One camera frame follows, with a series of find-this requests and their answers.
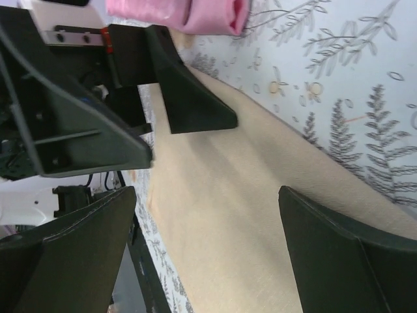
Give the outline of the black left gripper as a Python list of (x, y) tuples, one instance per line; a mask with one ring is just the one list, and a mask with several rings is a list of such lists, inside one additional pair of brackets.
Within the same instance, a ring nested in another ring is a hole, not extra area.
[(151, 131), (94, 9), (1, 8), (1, 177), (146, 169)]

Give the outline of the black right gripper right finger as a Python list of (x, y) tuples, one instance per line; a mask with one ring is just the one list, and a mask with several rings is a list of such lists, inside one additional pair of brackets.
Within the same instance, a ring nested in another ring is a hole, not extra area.
[(304, 312), (415, 312), (416, 241), (283, 186), (280, 216)]

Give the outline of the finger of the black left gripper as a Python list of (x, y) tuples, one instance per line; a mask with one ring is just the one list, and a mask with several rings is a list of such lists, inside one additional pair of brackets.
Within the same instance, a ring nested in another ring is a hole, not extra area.
[(236, 128), (235, 111), (191, 73), (180, 58), (168, 28), (152, 25), (145, 33), (171, 133)]

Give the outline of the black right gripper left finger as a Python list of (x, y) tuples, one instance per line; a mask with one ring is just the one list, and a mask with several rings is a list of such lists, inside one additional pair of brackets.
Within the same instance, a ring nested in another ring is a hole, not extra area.
[(106, 312), (136, 206), (131, 186), (1, 240), (2, 312)]

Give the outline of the beige cloth napkin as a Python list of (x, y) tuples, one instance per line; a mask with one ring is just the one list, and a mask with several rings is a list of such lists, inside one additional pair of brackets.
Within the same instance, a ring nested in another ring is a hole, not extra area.
[(402, 237), (416, 220), (236, 89), (194, 75), (238, 115), (232, 130), (172, 134), (149, 87), (154, 165), (147, 207), (195, 312), (301, 312), (280, 217), (289, 186)]

